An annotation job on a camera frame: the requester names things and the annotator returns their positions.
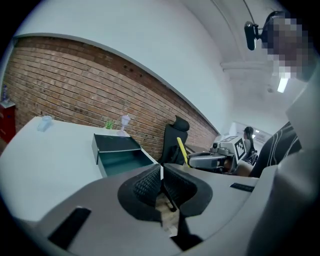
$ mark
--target black office chair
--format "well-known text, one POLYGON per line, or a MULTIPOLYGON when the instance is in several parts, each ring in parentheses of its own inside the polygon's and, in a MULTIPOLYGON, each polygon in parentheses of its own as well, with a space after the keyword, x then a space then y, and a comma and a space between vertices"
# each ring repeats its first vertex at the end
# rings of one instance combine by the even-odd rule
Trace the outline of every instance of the black office chair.
POLYGON ((162 156, 158 160, 158 163, 163 165, 165 163, 170 164, 184 164, 184 156, 180 150, 177 137, 180 137, 182 143, 185 144, 190 128, 189 123, 179 116, 175 116, 176 120, 174 124, 167 124, 164 131, 164 141, 162 156))

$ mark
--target black slot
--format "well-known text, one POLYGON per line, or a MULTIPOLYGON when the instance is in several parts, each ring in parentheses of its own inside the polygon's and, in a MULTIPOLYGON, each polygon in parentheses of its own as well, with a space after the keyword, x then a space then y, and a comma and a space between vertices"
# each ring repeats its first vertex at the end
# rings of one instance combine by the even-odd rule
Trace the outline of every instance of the black slot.
POLYGON ((237 190, 243 190, 243 191, 247 191, 247 192, 252 192, 254 191, 254 186, 248 186, 248 185, 243 185, 240 183, 233 183, 230 188, 234 188, 237 190))
POLYGON ((90 213, 89 209, 77 207, 48 237, 49 241, 66 250, 90 213))

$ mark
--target white table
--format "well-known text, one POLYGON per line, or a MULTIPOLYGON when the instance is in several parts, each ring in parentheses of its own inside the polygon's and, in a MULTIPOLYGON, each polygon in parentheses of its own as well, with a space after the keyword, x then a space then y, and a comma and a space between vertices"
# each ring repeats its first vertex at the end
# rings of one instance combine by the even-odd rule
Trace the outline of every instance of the white table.
POLYGON ((101 179, 92 150, 93 136, 118 136, 117 130, 56 120, 40 132, 40 121, 41 117, 34 117, 28 122, 0 157, 2 197, 13 216, 28 221, 39 221, 74 192, 101 179))

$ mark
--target white ceiling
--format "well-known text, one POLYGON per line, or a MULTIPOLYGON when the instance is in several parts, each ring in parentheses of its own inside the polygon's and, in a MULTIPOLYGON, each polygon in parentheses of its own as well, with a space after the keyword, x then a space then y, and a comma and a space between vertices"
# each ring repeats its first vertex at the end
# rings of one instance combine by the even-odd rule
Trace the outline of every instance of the white ceiling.
POLYGON ((221 53, 221 66, 228 75, 236 98, 234 108, 254 106, 259 110, 284 114, 305 87, 305 83, 290 79, 284 93, 277 92, 279 75, 268 60, 261 41, 250 51, 244 32, 246 21, 252 18, 262 27, 267 16, 281 7, 273 0, 181 0, 206 28, 221 53))

